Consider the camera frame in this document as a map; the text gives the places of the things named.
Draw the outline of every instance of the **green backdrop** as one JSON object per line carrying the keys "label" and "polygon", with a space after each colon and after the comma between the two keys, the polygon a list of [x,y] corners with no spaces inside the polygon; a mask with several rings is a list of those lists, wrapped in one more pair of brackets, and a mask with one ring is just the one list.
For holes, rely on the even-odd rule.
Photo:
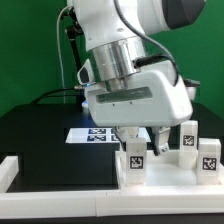
{"label": "green backdrop", "polygon": [[[61,87],[56,48],[56,20],[65,0],[1,0],[0,116],[16,105]],[[186,78],[201,81],[197,101],[224,118],[224,1],[207,0],[193,25],[153,37],[175,56]],[[77,83],[72,52],[61,23],[66,86]],[[78,40],[82,61],[84,39]]]}

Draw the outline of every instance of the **white block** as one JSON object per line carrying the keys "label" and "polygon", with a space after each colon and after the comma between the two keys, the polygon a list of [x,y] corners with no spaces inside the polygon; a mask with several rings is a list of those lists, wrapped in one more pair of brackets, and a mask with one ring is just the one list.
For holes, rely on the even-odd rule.
{"label": "white block", "polygon": [[219,139],[199,139],[198,151],[198,184],[218,184],[221,157],[221,143]]}
{"label": "white block", "polygon": [[18,157],[7,156],[0,165],[0,193],[8,190],[18,172]]}
{"label": "white block", "polygon": [[181,124],[180,150],[195,150],[198,143],[198,122],[186,121]]}
{"label": "white block", "polygon": [[147,164],[146,140],[129,138],[126,144],[126,185],[144,184]]}
{"label": "white block", "polygon": [[0,194],[0,220],[93,217],[97,195],[96,191]]}
{"label": "white block", "polygon": [[181,124],[179,166],[194,169],[197,165],[198,122],[186,121]]}

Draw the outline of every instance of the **white platform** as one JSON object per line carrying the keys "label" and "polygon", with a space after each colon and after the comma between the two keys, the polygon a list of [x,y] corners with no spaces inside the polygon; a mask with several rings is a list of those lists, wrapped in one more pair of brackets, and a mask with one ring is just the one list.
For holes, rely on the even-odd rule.
{"label": "white platform", "polygon": [[[118,190],[1,193],[0,219],[224,212],[223,166],[219,185],[198,186],[195,171],[177,166],[178,153],[155,157],[148,152],[145,186],[125,186],[125,155],[117,152]],[[13,169],[9,179],[16,173]]]}

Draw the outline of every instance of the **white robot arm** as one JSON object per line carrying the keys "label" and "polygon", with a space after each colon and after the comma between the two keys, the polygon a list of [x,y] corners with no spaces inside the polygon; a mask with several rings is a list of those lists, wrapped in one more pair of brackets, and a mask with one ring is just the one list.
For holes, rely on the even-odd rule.
{"label": "white robot arm", "polygon": [[[115,2],[68,0],[90,55],[78,79],[82,85],[91,84],[85,96],[98,126],[118,127],[115,131],[123,143],[137,136],[131,127],[152,127],[161,154],[168,148],[168,127],[191,117],[191,102],[174,62],[147,56],[142,39],[121,20]],[[150,35],[192,24],[205,0],[119,0],[119,5],[138,32]]]}

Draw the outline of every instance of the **black cable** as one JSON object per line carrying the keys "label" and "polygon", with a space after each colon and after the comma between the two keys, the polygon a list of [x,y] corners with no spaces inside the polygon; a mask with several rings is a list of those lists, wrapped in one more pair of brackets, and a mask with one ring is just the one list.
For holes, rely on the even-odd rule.
{"label": "black cable", "polygon": [[78,46],[77,46],[76,40],[70,39],[70,43],[71,43],[72,52],[73,52],[74,59],[75,59],[76,68],[77,68],[77,71],[79,71],[82,68],[82,63],[81,63],[81,59],[79,56],[79,51],[78,51]]}
{"label": "black cable", "polygon": [[199,87],[201,85],[200,81],[192,79],[184,79],[184,84],[186,87]]}
{"label": "black cable", "polygon": [[158,63],[164,58],[171,61],[171,63],[173,63],[172,59],[170,59],[169,56],[166,54],[154,54],[147,57],[137,58],[133,61],[133,63],[135,68],[140,68],[142,66]]}
{"label": "black cable", "polygon": [[176,64],[176,61],[173,57],[173,55],[169,52],[169,50],[167,48],[165,48],[162,44],[160,44],[159,42],[153,40],[152,38],[146,36],[145,34],[139,32],[137,29],[135,29],[124,17],[124,14],[121,11],[121,7],[119,4],[119,0],[114,0],[114,6],[116,8],[117,14],[120,17],[121,21],[133,32],[135,33],[137,36],[141,37],[143,40],[153,44],[154,46],[158,47],[160,50],[162,50],[167,57],[169,58],[169,60],[172,62],[172,64],[174,65],[174,68],[176,70],[176,80],[175,80],[175,86],[178,83],[179,80],[179,69],[178,66]]}
{"label": "black cable", "polygon": [[51,94],[65,92],[65,91],[71,91],[71,90],[74,91],[74,87],[51,90],[49,92],[46,92],[46,93],[42,94],[40,97],[36,98],[35,100],[33,100],[31,102],[31,104],[37,104],[42,98],[45,98],[46,96],[49,96]]}
{"label": "black cable", "polygon": [[38,104],[41,100],[44,100],[46,98],[60,98],[60,97],[70,97],[70,96],[77,96],[76,94],[67,94],[67,95],[56,95],[56,96],[44,96],[40,98],[35,104]]}

